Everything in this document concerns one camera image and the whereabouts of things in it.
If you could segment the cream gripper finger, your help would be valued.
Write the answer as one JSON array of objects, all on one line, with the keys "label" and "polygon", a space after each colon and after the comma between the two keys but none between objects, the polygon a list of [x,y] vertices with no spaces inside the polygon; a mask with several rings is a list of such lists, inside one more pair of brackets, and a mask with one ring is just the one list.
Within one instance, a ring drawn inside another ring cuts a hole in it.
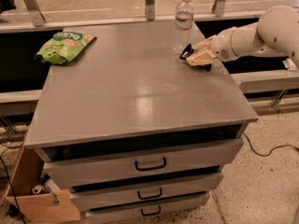
[{"label": "cream gripper finger", "polygon": [[189,56],[186,61],[190,66],[203,66],[212,64],[215,59],[215,54],[211,50],[196,51]]},{"label": "cream gripper finger", "polygon": [[202,52],[203,50],[206,50],[206,48],[207,48],[206,41],[205,41],[205,40],[200,41],[200,42],[198,42],[197,44],[194,44],[194,45],[192,46],[192,48],[193,48],[196,52]]}]

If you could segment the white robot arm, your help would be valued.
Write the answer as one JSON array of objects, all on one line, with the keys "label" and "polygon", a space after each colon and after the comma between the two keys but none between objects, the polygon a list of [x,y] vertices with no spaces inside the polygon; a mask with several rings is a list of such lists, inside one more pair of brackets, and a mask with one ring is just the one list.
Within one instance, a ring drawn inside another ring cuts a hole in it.
[{"label": "white robot arm", "polygon": [[257,22],[225,29],[195,45],[180,59],[190,66],[236,61],[241,57],[287,57],[299,67],[299,13],[292,7],[268,8]]}]

